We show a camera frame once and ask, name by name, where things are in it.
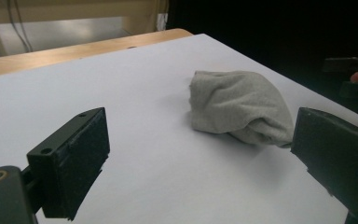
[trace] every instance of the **gray towel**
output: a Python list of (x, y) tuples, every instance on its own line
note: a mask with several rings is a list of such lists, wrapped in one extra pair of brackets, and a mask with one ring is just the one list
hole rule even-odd
[(191, 125), (242, 142), (290, 147), (294, 125), (279, 91), (254, 72), (197, 71), (190, 85)]

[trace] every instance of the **gray cloth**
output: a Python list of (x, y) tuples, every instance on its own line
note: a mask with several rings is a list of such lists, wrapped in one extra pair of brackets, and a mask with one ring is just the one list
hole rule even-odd
[(242, 142), (290, 147), (294, 125), (279, 91), (254, 72), (197, 71), (190, 85), (191, 125)]

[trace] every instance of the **white table surface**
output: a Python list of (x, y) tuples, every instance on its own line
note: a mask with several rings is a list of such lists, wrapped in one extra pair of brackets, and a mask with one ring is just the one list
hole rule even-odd
[[(111, 153), (74, 224), (343, 224), (347, 209), (278, 147), (255, 147), (190, 126), (196, 70), (254, 71), (301, 106), (358, 126), (358, 115), (207, 35), (0, 76), (0, 166), (73, 116), (103, 106)], [(37, 213), (39, 223), (68, 223)]]

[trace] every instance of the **black cable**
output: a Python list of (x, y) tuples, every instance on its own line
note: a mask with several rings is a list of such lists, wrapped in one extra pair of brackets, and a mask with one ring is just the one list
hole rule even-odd
[(20, 39), (22, 45), (24, 46), (25, 51), (26, 51), (26, 52), (30, 52), (30, 49), (29, 49), (28, 45), (26, 44), (26, 42), (24, 41), (24, 39), (23, 39), (22, 36), (20, 35), (19, 31), (17, 30), (16, 24), (14, 23), (13, 15), (11, 14), (11, 3), (10, 3), (10, 0), (7, 0), (7, 13), (8, 13), (8, 17), (9, 17), (9, 19), (10, 19), (10, 23), (11, 23), (11, 25), (13, 26), (13, 29), (14, 29), (14, 31), (16, 32), (17, 36), (19, 37), (19, 39)]
[(32, 48), (32, 45), (28, 39), (28, 36), (25, 32), (25, 29), (24, 29), (24, 25), (22, 24), (22, 18), (21, 18), (21, 14), (20, 14), (20, 10), (19, 10), (19, 4), (17, 3), (17, 0), (14, 0), (14, 5), (16, 7), (16, 10), (17, 10), (17, 15), (19, 16), (19, 22), (20, 22), (20, 26), (21, 26), (21, 29), (22, 29), (22, 34), (24, 35), (24, 38), (25, 38), (25, 41), (26, 43), (28, 44), (28, 48), (29, 48), (29, 51), (34, 51), (33, 48)]

